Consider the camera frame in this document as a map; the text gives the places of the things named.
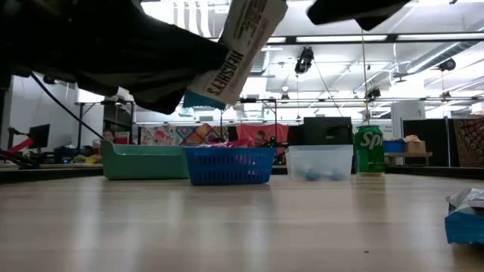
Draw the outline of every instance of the ceiling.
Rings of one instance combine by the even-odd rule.
[[[169,0],[143,3],[147,14],[189,29],[198,35],[217,37],[227,17],[228,0]],[[279,24],[274,36],[320,36],[336,34],[361,34],[354,21],[314,26],[306,16],[306,9],[313,1],[288,1],[289,9]],[[373,29],[370,33],[416,33],[416,32],[464,32],[484,29],[484,0],[459,0],[449,5],[448,0],[420,0],[406,5],[393,17]],[[295,60],[303,49],[302,45],[273,46],[267,52],[269,65],[265,80],[252,80],[251,88],[245,88],[242,95],[258,94],[260,98],[279,98],[284,90],[290,98],[353,98],[364,97],[365,82],[370,88],[379,87],[382,97],[438,97],[450,91],[454,97],[472,97],[484,94],[484,43],[476,42],[453,57],[456,68],[451,72],[425,70],[413,76],[406,76],[406,82],[397,83],[392,74],[406,72],[405,67],[442,43],[399,43],[371,45],[313,45],[315,63],[312,68],[296,79],[293,71]],[[472,101],[457,101],[445,107],[446,110],[466,110]],[[345,110],[343,115],[361,112],[363,103],[337,104]],[[389,103],[371,105],[377,110],[388,111]],[[442,102],[427,102],[427,109],[442,106]],[[306,108],[308,115],[320,113],[340,114],[333,103],[288,103],[278,108]]]

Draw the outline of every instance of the clear plastic container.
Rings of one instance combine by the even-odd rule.
[[[351,177],[352,145],[291,146],[286,149],[287,173],[306,180]]]

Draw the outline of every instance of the blue bin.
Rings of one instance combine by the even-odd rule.
[[[405,142],[398,141],[383,141],[384,153],[405,153]]]
[[[275,148],[185,148],[192,185],[264,184],[269,181]]]

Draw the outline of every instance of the green soda can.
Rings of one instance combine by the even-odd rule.
[[[377,125],[358,127],[355,135],[356,172],[381,175],[385,172],[383,132]]]

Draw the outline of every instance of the patterned fabric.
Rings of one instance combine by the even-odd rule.
[[[454,129],[461,167],[484,167],[484,118],[455,119]]]
[[[222,127],[224,139],[228,139],[228,129]],[[160,127],[141,128],[143,145],[184,145],[210,144],[221,138],[220,127],[202,124],[197,127],[163,125]]]

